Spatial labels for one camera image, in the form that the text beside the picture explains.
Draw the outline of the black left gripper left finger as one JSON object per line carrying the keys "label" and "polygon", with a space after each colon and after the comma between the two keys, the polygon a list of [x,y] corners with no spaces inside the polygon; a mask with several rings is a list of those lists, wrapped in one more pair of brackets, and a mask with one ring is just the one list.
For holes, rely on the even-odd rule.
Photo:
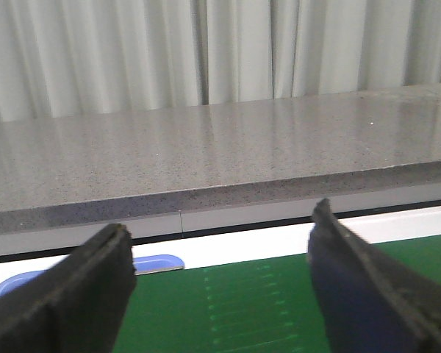
{"label": "black left gripper left finger", "polygon": [[0,352],[111,352],[135,286],[131,235],[109,224],[0,296]]}

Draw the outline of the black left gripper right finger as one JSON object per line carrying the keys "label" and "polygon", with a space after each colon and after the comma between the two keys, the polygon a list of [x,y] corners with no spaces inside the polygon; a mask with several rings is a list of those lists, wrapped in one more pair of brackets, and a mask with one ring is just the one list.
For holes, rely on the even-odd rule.
{"label": "black left gripper right finger", "polygon": [[312,213],[307,258],[332,352],[441,352],[441,285],[338,221]]}

